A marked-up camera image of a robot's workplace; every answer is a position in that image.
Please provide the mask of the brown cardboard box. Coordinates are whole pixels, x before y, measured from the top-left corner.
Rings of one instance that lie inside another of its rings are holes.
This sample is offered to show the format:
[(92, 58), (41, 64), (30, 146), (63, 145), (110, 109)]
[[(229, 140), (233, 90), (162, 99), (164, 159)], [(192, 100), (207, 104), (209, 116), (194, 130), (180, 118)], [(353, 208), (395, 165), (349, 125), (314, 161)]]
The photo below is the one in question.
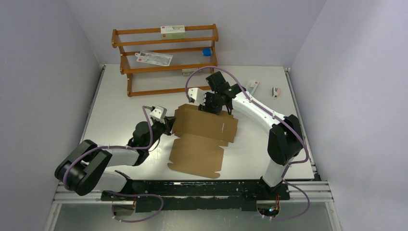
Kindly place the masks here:
[(217, 179), (220, 177), (224, 147), (234, 142), (238, 119), (221, 111), (219, 115), (183, 104), (175, 110), (172, 133), (176, 136), (168, 167), (176, 172)]

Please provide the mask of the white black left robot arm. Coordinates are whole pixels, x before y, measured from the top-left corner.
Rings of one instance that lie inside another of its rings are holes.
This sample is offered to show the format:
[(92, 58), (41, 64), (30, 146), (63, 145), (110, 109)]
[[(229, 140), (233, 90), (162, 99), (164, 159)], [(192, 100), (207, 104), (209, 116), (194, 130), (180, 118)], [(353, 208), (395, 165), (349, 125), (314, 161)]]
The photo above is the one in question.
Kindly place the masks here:
[(141, 165), (161, 136), (171, 134), (175, 121), (174, 116), (164, 116), (139, 122), (125, 146), (98, 146), (92, 140), (83, 140), (59, 164), (54, 176), (79, 196), (102, 190), (113, 191), (119, 199), (127, 200), (134, 193), (133, 180), (121, 171), (110, 172), (107, 167)]

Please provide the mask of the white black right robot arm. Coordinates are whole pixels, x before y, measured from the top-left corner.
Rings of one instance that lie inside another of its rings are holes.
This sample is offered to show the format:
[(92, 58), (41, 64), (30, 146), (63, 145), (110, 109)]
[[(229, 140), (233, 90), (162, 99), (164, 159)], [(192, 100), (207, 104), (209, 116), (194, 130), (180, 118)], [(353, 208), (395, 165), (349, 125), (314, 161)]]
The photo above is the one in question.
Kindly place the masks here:
[(199, 104), (203, 112), (219, 115), (226, 107), (227, 113), (236, 110), (253, 120), (268, 135), (267, 154), (270, 162), (260, 178), (260, 194), (265, 199), (272, 199), (278, 193), (290, 163), (304, 149), (300, 122), (297, 116), (285, 116), (254, 98), (242, 85), (230, 85), (222, 73), (217, 71), (206, 78), (210, 92), (199, 88), (188, 90), (191, 102)]

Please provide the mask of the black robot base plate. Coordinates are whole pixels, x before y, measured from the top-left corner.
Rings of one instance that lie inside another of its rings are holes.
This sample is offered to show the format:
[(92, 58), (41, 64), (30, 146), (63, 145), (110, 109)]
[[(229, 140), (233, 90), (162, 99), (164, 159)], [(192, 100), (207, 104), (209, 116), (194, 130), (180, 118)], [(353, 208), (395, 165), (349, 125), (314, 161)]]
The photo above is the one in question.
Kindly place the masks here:
[(121, 195), (103, 191), (102, 201), (136, 203), (135, 211), (241, 209), (257, 211), (258, 201), (289, 200), (287, 184), (261, 180), (131, 180)]

